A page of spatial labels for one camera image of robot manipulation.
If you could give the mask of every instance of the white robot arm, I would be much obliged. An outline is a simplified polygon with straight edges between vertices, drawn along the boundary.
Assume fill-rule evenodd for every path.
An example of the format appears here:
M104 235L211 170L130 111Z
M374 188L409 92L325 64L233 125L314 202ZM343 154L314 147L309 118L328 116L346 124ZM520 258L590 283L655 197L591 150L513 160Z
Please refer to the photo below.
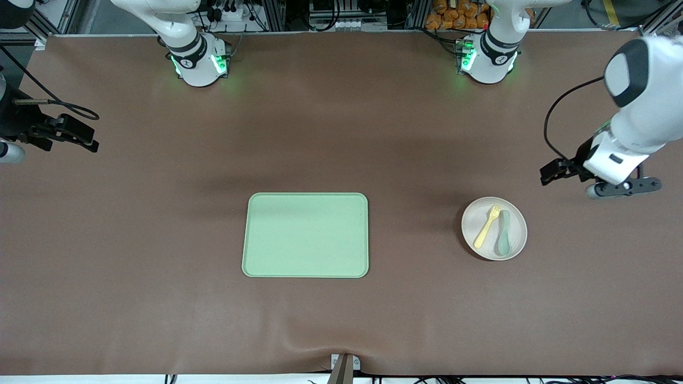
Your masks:
M683 137L683 37L627 42L607 64L604 82L620 110L573 159L543 167L541 183L576 175L581 181L594 178L597 184L587 192L595 198L656 191L661 183L645 178L641 163Z
M486 0L493 10L491 24L485 33L471 35L473 52L461 61L463 72L480 83L503 80L512 69L517 48L529 30L531 19L527 8L554 7L571 0Z
M227 75L229 52L225 41L200 33L187 14L199 0L111 0L147 23L171 51L176 72L186 83L204 87Z

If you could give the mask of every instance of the black bracket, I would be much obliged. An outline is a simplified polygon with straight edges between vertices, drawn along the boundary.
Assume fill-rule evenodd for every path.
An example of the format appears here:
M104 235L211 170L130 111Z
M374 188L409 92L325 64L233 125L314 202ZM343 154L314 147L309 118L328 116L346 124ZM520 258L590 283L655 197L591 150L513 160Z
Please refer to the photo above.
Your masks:
M662 182L658 178L649 178L643 176L643 165L637 168L637 176L634 178L627 178L619 185L610 184L606 181L600 180L590 186L586 192L588 196L595 199L604 197L617 196L633 196L639 193L650 193L662 189Z
M595 175L583 167L583 162L588 159L592 142L593 139L588 139L581 144L573 159L555 159L541 168L541 185L546 186L557 179L571 178L577 175L581 182L594 179Z
M633 196L639 193L655 192L662 189L662 182L658 178L644 176L642 164L636 168L636 177L629 177L619 185L610 184L592 174L583 167L584 161L591 155L592 141L593 139L588 139L585 143L581 144L578 150L576 150L576 156L573 159L555 159L541 168L541 185L546 186L557 179L574 176L578 176L581 182L595 180L596 183L586 189L588 196L594 199Z

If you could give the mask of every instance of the green led light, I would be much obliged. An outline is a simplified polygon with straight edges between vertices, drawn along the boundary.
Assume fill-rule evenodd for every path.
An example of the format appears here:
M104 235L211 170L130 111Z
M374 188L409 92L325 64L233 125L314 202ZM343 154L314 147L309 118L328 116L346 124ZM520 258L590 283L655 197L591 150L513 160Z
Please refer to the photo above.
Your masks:
M211 61L213 61L214 67L216 67L218 73L225 73L225 59L211 55Z
M472 49L469 53L462 58L462 70L470 70L472 68L472 63L477 57L477 51Z
M181 76L180 68L178 68L178 63L176 62L175 57L171 56L171 61L173 62L173 66L176 67L176 73L178 74L178 76Z

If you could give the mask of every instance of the plate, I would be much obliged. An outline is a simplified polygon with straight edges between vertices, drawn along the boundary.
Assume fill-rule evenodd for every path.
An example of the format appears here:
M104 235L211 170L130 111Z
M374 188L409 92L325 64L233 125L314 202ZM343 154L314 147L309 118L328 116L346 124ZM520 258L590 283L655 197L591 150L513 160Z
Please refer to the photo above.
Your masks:
M491 225L484 245L479 249L474 248L474 240L486 224L488 213L495 204L500 205L501 210L510 212L510 228L507 232L510 239L511 252L509 256L502 256L498 252L498 237L503 229L502 214ZM479 256L489 260L509 260L517 256L527 244L527 222L524 220L524 216L513 203L500 197L482 197L472 202L462 214L461 226L462 235L465 237L467 245Z

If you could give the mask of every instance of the cable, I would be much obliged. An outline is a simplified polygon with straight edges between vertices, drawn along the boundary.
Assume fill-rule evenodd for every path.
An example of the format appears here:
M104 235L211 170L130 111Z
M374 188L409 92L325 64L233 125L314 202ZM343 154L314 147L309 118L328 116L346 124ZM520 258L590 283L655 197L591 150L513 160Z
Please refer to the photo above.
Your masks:
M541 20L539 20L538 23L536 23L536 25L534 25L533 27L535 29L539 29L541 27L541 24L543 24L543 22L548 18L548 15L550 14L550 11L552 11L552 10L553 10L553 7L550 7L548 9L548 11L546 12L546 14L543 16L543 18Z
M455 43L456 43L456 41L455 41L455 40L452 40L452 39L440 38L440 37L438 37L435 33L432 33L432 32L430 32L428 29L425 29L425 28L423 28L423 27L413 27L412 29L417 29L418 31L422 31L424 34L426 34L427 36L431 37L431 38L434 39L434 40L438 40L438 41L441 41L441 42L449 42L449 43L451 43L451 44L455 44Z
M254 20L256 21L256 24L263 29L263 32L267 32L268 28L266 28L266 25L263 21L261 21L261 17L258 15L258 12L256 12L254 4L251 2L252 0L246 0L245 5L249 9L249 13L254 16Z
M199 11L197 11L196 13L199 16L199 21L201 21L201 30L206 32L206 24L204 24L204 16L202 16Z
M613 380L618 380L618 379L626 379L626 380L640 380L640 381L647 381L650 383L654 384L667 384L665 381L655 379L654 377L647 377L647 376L637 376L634 374L623 374L621 376L612 376L608 379L596 379L597 382L593 379L583 379L584 382L589 383L589 384L598 384L598 383L608 383ZM572 384L573 382L567 383L565 381L547 381L545 384Z
M230 52L230 58L233 58L233 57L235 57L235 55L237 55L237 50L240 48L240 43L242 42L242 38L245 36L246 31L247 31L247 24L245 23L245 30L242 31L242 33L240 34L240 38L239 38L239 40L237 40L237 44L235 44L235 49L233 49L232 52Z
M176 380L178 380L177 374L167 374L164 376L164 384L176 384Z
M63 105L66 107L66 109L68 109L69 111L81 116L82 118L86 118L86 119L90 119L90 120L99 120L100 119L100 116L97 113L93 112L92 110L90 110L88 108L81 107L80 105L72 104L70 102L61 101L60 98L58 98L54 93L50 92L50 90L48 90L41 82L39 82L38 79L36 79L29 72L28 69L26 69L23 65L21 65L21 63L16 58L14 58L14 56L12 56L12 54L5 48L4 45L0 44L0 50L2 50L5 53L5 55L7 55L7 57L9 57L10 60L12 60L14 65L18 66L19 69L21 69L21 71L26 74L26 76L28 76L34 83L36 83L36 85L38 85L38 87L40 87L41 90L45 91L46 94L48 94L51 98L54 99L54 100L49 101L50 104ZM91 115L87 115L86 113L83 113L81 111L86 111L87 113L90 113Z
M642 25L647 19L649 19L653 16L654 16L654 18L659 17L659 15L662 14L671 4L673 4L674 1L676 1L676 0L669 0L668 3L662 5L661 7L657 8L653 12L650 12L647 16L644 16L643 18L636 21L635 23L632 23L632 24L627 25L625 27L609 27L608 25L598 24L598 22L596 22L595 19L593 18L593 16L591 15L591 11L589 9L589 4L591 3L591 0L582 0L581 5L586 10L586 16L588 16L588 20L591 21L591 24L593 24L594 27L598 27L601 29L609 29L609 30L614 30L614 31L621 31L621 30L628 29L628 28L638 27L638 26Z
M555 153L557 154L557 156L560 156L560 157L562 158L562 160L564 160L564 161L566 161L566 162L568 162L568 163L570 163L570 164L572 164L572 165L574 165L574 166L576 166L576 165L573 164L573 163L567 158L567 156L565 156L564 154L562 154L562 152L560 152L560 151L559 151L559 150L550 142L550 140L548 139L548 121L550 120L550 115L553 113L553 110L554 110L555 107L559 104L559 102L562 101L563 98L565 98L567 95L571 94L572 92L574 92L574 91L576 91L576 90L579 90L579 89L581 89L581 88L583 88L583 87L585 87L585 86L587 86L587 85L591 85L591 84L593 84L593 83L597 83L597 82L599 82L600 80L603 80L603 79L604 79L604 76L596 77L596 78L593 79L593 80L586 81L585 83L579 84L579 85L577 85L576 87L573 87L571 90L568 90L567 92L563 93L560 97L557 98L557 100L553 103L553 105L550 106L550 109L548 110L548 113L546 114L546 120L545 120L545 122L543 123L543 138L545 139L546 144L548 145L548 147L549 147L551 150L553 150L553 152L555 152Z
M317 32L325 32L330 30L332 27L334 27L337 24L337 21L339 21L339 17L342 15L342 5L339 2L339 0L335 0L335 4L337 6L337 16L335 17L335 8L332 7L332 19L330 20L330 23L327 25L327 27L323 29L318 29L317 27L313 27L307 20L306 20L306 14L310 15L310 11L306 10L305 8L301 8L301 22L308 28L310 31L317 31Z
M54 105L61 105L62 107L66 107L71 112L77 113L86 119L90 119L90 120L99 120L100 119L100 115L98 115L95 111L93 111L92 109L82 107L80 105L72 104L70 102L64 102L61 100L48 100L47 103L48 104L54 104Z
M446 43L443 42L443 41L441 40L441 38L438 36L436 30L434 30L434 35L436 36L436 40L437 40L438 43L441 45L441 48L443 48L444 51L450 53L451 55L453 55L453 56L455 56L455 57L461 56L461 54L459 54L459 53L457 53L457 52L451 50L451 49L446 45Z

